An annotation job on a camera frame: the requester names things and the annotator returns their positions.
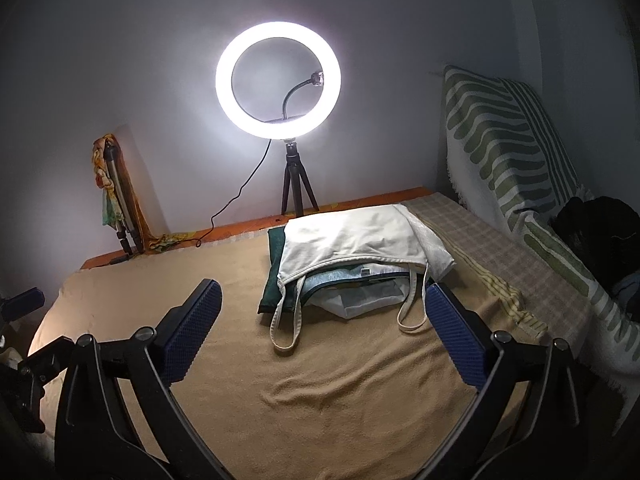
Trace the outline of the white garment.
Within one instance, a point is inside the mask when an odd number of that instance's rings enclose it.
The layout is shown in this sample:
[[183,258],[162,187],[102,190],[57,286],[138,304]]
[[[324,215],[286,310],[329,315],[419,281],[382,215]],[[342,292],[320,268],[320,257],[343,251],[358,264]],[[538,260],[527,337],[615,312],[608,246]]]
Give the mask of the white garment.
[[443,278],[454,257],[442,240],[401,204],[313,214],[289,221],[278,284],[338,264],[377,262],[413,266]]

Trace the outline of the checkered beige bedsheet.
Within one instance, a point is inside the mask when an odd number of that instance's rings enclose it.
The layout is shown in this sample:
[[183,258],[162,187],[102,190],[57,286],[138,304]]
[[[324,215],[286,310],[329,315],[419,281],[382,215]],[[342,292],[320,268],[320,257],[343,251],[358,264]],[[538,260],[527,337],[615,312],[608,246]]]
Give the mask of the checkered beige bedsheet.
[[403,202],[498,301],[496,327],[527,342],[563,338],[578,353],[591,322],[587,300],[529,250],[439,193]]

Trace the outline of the dark green folded cloth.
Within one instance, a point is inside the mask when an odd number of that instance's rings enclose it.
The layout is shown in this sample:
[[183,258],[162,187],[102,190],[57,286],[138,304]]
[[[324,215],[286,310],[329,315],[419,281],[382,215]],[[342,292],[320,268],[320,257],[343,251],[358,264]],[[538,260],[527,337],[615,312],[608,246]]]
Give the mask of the dark green folded cloth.
[[284,299],[283,311],[292,312],[295,306],[295,287],[294,283],[287,284],[285,294],[280,292],[278,286],[278,272],[280,269],[282,252],[285,244],[284,226],[277,226],[268,231],[269,244],[269,273],[262,292],[262,299],[259,301],[258,314],[273,314],[280,300]]

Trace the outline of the tan bed blanket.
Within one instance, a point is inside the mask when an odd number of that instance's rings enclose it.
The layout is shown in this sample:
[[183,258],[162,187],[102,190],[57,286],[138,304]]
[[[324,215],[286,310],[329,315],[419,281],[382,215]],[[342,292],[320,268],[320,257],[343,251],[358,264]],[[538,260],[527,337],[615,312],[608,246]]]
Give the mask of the tan bed blanket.
[[430,324],[398,330],[395,309],[344,321],[304,309],[270,330],[257,313],[269,272],[265,235],[72,274],[32,348],[59,336],[129,337],[160,322],[200,281],[222,289],[221,314],[172,391],[239,479],[407,479],[474,396]]

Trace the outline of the black folded tripod with scarf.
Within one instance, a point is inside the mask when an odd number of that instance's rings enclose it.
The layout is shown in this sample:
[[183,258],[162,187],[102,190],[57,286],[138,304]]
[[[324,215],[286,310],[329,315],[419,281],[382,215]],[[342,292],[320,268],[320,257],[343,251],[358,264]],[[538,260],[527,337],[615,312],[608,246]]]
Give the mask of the black folded tripod with scarf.
[[124,254],[114,257],[110,263],[120,263],[134,258],[134,248],[129,241],[134,239],[134,224],[126,205],[117,172],[118,147],[112,140],[103,138],[100,142],[98,158],[98,176],[103,191],[102,219],[104,226],[110,226],[116,233]]

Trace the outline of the white canvas tote bag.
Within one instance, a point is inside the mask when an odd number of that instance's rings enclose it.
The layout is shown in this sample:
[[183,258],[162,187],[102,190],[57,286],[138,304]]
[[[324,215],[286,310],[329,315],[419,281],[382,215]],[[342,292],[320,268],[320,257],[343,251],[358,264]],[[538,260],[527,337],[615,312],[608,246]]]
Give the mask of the white canvas tote bag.
[[[277,281],[281,297],[276,303],[269,336],[274,350],[279,353],[292,351],[302,332],[302,307],[319,307],[329,313],[350,320],[398,305],[396,323],[407,334],[420,330],[425,324],[405,323],[418,292],[426,292],[428,274],[438,270],[437,261],[427,252],[424,260],[391,263],[383,261],[358,262],[348,266],[324,266],[284,284]],[[278,344],[276,330],[280,326],[284,306],[293,308],[293,336],[289,344]]]

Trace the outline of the colourful patterned scarf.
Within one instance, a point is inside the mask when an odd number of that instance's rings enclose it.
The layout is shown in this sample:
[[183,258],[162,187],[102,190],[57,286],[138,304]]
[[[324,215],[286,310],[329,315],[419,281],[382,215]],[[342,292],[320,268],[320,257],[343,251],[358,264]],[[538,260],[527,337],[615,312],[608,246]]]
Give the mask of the colourful patterned scarf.
[[194,237],[194,232],[152,233],[113,133],[93,142],[91,160],[96,186],[102,191],[102,224],[115,231],[124,251],[122,260],[164,252]]

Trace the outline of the black bag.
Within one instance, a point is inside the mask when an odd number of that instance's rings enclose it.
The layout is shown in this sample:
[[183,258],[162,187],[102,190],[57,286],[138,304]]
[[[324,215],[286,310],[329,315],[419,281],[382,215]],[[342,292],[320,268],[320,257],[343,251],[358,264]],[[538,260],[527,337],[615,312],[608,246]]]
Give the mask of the black bag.
[[631,321],[639,319],[639,214],[618,198],[571,198],[549,226]]

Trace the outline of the green striped white cushion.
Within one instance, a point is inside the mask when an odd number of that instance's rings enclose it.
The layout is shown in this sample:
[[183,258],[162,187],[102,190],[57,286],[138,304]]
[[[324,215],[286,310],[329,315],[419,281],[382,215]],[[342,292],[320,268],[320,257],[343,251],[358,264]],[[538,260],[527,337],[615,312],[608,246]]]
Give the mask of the green striped white cushion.
[[442,98],[448,174],[462,204],[588,301],[593,320],[582,354],[632,408],[639,399],[639,325],[550,226],[570,200],[592,195],[540,97],[525,82],[448,65]]

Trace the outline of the black mini tripod stand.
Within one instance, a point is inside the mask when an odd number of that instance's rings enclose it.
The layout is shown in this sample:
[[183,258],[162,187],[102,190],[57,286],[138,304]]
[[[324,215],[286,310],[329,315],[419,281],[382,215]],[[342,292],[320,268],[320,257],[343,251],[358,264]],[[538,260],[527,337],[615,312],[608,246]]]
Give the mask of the black mini tripod stand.
[[285,168],[281,200],[281,214],[288,211],[288,199],[292,197],[296,218],[303,217],[303,192],[306,192],[313,211],[320,210],[314,191],[312,190],[307,171],[303,165],[295,139],[284,140]]

